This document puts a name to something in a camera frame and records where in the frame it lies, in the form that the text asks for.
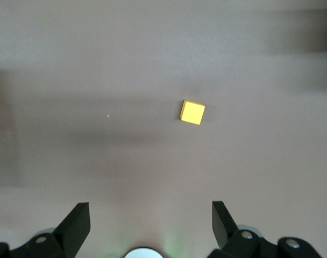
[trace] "black object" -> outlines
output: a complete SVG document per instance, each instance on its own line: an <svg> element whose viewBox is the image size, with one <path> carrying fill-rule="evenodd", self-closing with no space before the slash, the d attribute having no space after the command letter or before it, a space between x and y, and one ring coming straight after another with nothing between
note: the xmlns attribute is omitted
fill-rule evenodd
<svg viewBox="0 0 327 258"><path fill-rule="evenodd" d="M249 230L239 230L223 202L212 202L212 229L220 249L208 258L321 258L299 238L281 238L274 245Z"/></svg>
<svg viewBox="0 0 327 258"><path fill-rule="evenodd" d="M88 203L78 203L53 233L36 235L14 250L0 243L0 258L74 258L89 231Z"/></svg>

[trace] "cube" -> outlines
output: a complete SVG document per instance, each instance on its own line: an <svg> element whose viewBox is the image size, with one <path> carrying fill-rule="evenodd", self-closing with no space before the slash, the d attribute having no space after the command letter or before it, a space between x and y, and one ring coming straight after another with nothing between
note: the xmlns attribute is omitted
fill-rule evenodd
<svg viewBox="0 0 327 258"><path fill-rule="evenodd" d="M184 122L200 125L203 117L205 106L195 101L184 100L180 118Z"/></svg>

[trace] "yellow cube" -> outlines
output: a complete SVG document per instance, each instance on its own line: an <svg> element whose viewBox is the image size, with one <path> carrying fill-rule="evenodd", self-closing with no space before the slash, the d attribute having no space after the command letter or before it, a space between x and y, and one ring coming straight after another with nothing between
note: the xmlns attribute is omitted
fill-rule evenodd
<svg viewBox="0 0 327 258"><path fill-rule="evenodd" d="M180 118L184 122L200 125L203 117L205 106L195 101L184 100Z"/></svg>

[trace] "gray tabletop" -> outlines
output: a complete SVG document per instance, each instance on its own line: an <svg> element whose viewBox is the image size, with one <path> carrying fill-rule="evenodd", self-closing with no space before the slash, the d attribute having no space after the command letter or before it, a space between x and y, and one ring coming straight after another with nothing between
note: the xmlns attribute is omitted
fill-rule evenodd
<svg viewBox="0 0 327 258"><path fill-rule="evenodd" d="M327 257L327 1L0 1L0 241L203 258L213 200Z"/></svg>

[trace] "screw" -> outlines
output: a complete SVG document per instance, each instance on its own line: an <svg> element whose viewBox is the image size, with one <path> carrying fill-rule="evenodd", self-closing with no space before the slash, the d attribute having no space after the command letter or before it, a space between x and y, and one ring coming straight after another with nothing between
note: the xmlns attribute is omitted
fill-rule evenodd
<svg viewBox="0 0 327 258"><path fill-rule="evenodd" d="M300 247L298 242L296 242L294 239L287 239L286 243L288 246L295 248L295 249L298 249Z"/></svg>
<svg viewBox="0 0 327 258"><path fill-rule="evenodd" d="M250 232L248 232L248 231L243 231L243 232L241 233L241 235L242 235L243 238L245 238L245 239L252 239L252 238L253 238L252 234L251 234Z"/></svg>
<svg viewBox="0 0 327 258"><path fill-rule="evenodd" d="M46 237L42 236L36 239L36 243L43 243L46 240Z"/></svg>

